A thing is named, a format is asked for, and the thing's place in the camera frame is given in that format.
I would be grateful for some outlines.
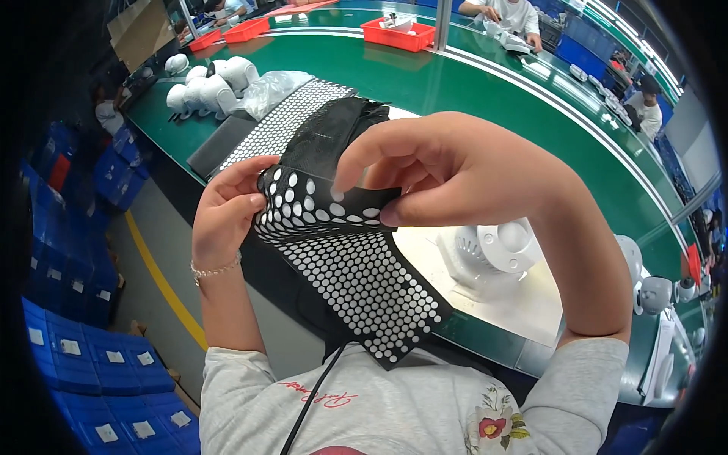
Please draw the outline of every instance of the red box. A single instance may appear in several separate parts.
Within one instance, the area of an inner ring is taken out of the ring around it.
[[[205,35],[202,35],[198,39],[195,39],[193,42],[189,44],[189,49],[192,52],[197,52],[198,50],[203,50],[206,47],[209,47],[212,43],[219,40],[222,36],[222,33],[220,32],[220,29],[213,30],[210,33],[206,33]]]
[[[270,29],[271,24],[268,22],[268,18],[260,17],[259,19],[246,20],[243,23],[239,23],[223,33],[223,37],[228,43],[243,43]]]
[[[412,31],[416,34],[410,35],[403,31],[382,28],[380,22],[384,22],[383,17],[361,25],[364,29],[364,41],[418,52],[429,46],[435,36],[435,27],[431,25],[412,23]]]

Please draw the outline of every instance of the silver bracelet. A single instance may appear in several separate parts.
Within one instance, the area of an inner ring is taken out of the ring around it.
[[[240,260],[242,259],[242,254],[240,254],[240,250],[235,252],[235,260],[232,261],[230,264],[227,264],[226,266],[222,266],[219,269],[215,270],[197,270],[194,268],[194,262],[189,262],[189,268],[192,269],[192,277],[194,278],[194,284],[199,287],[199,279],[202,277],[211,277],[213,275],[221,274],[223,272],[227,272],[228,270],[232,269],[236,265],[240,264]]]

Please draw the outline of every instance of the red flower print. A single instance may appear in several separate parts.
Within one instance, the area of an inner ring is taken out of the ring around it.
[[[506,419],[488,419],[485,418],[480,421],[478,425],[478,431],[481,438],[498,438],[505,427]]]

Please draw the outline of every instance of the black cable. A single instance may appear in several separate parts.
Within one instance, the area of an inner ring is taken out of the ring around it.
[[[333,367],[333,364],[336,363],[336,361],[339,359],[339,356],[344,351],[344,348],[347,347],[347,344],[349,342],[345,341],[344,344],[341,345],[338,351],[336,351],[336,355],[333,356],[333,359],[331,359],[331,363],[328,364],[328,367],[324,370],[324,372],[319,377],[318,382],[316,382],[316,385],[314,385],[314,389],[309,393],[309,397],[306,399],[306,404],[304,404],[304,408],[301,409],[301,413],[298,415],[298,419],[296,420],[296,423],[293,425],[293,428],[290,430],[290,434],[288,435],[288,439],[285,440],[285,444],[283,444],[283,449],[280,451],[280,455],[288,455],[288,452],[290,451],[290,447],[293,445],[293,440],[296,439],[296,434],[298,433],[298,429],[301,427],[301,423],[304,421],[304,417],[306,416],[306,412],[311,407],[311,403],[314,401],[314,397],[316,396],[316,393],[318,392],[319,387],[321,387],[321,383],[328,375],[328,372],[331,371],[331,367]]]

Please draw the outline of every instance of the white shirt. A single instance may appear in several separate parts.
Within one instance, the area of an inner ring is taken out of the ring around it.
[[[637,111],[637,117],[641,120],[639,124],[640,130],[651,141],[654,141],[654,138],[657,136],[657,131],[662,126],[662,111],[660,110],[660,106],[657,104],[654,106],[645,106],[642,92],[637,92],[630,96],[630,99],[625,104],[634,106],[635,111]]]
[[[114,109],[114,102],[106,100],[96,106],[94,110],[96,119],[108,134],[114,136],[119,128],[124,124],[124,116]]]
[[[511,3],[508,0],[465,0],[474,5],[493,7],[501,17],[501,26],[513,33],[539,35],[539,15],[526,0]]]
[[[501,381],[422,349],[385,371],[360,344],[349,344],[314,397],[290,455],[331,446],[366,455],[596,454],[628,353],[617,339],[572,341],[556,350],[519,407]],[[209,348],[202,453],[278,454],[332,357],[276,381],[260,352]]]

